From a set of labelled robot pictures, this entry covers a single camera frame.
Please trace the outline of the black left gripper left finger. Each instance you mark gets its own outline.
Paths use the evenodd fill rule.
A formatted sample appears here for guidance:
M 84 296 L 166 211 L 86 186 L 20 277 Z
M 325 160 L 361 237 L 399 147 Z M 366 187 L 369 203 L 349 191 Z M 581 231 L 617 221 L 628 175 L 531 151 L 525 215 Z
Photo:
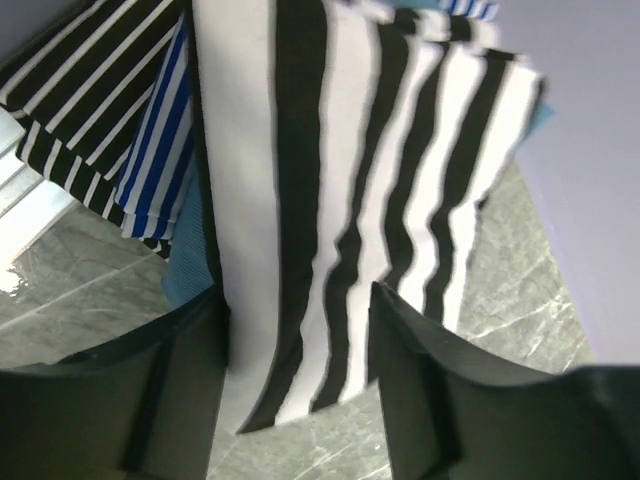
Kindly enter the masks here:
M 203 479 L 225 377 L 228 310 L 210 288 L 53 364 L 1 373 L 5 479 Z

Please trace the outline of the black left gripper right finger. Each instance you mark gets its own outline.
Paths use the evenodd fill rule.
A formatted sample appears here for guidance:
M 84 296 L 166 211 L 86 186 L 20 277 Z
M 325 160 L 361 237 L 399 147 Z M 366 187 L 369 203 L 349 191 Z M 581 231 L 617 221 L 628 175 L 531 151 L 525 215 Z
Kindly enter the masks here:
M 373 360 L 396 479 L 635 479 L 639 370 L 559 375 L 485 351 L 371 289 Z

